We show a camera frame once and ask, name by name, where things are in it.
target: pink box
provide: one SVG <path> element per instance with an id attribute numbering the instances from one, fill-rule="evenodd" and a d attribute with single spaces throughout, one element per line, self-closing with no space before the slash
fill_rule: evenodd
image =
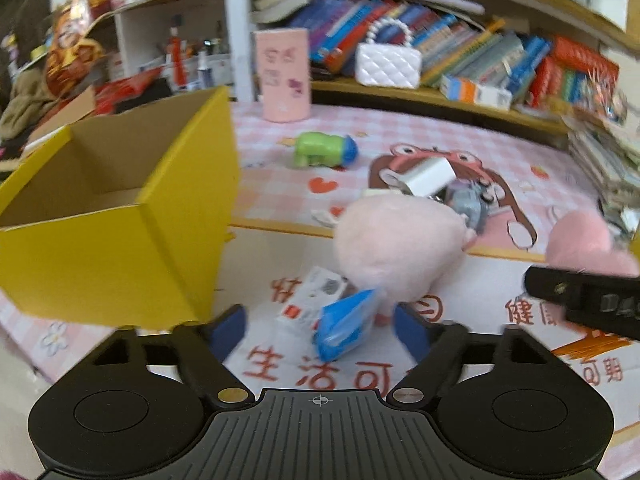
<path id="1" fill-rule="evenodd" d="M 262 116 L 273 123 L 311 115 L 309 36 L 306 28 L 273 28 L 255 33 Z"/>

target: blue plastic packet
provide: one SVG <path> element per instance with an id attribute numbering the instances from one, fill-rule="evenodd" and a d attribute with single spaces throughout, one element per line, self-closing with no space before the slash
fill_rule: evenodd
<path id="1" fill-rule="evenodd" d="M 320 360 L 334 361 L 360 345 L 371 330 L 377 310 L 375 290 L 363 290 L 324 307 L 315 335 Z"/>

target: green toy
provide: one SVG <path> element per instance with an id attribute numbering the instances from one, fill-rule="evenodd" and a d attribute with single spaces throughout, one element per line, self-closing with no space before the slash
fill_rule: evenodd
<path id="1" fill-rule="evenodd" d="M 296 139 L 294 165 L 347 167 L 356 160 L 358 146 L 350 136 L 341 137 L 322 132 L 305 132 Z"/>

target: brown cloth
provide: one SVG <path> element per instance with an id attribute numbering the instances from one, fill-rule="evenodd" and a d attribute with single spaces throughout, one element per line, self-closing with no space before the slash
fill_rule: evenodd
<path id="1" fill-rule="evenodd" d="M 11 88 L 11 101 L 0 118 L 0 139 L 17 137 L 36 124 L 54 105 L 55 97 L 47 89 L 40 70 L 22 72 Z"/>

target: white shelf post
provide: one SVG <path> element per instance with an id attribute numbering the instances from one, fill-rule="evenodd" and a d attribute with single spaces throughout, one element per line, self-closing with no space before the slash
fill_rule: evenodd
<path id="1" fill-rule="evenodd" d="M 236 99 L 240 103 L 251 103 L 255 100 L 252 38 L 249 22 L 251 0 L 225 0 L 225 9 Z"/>

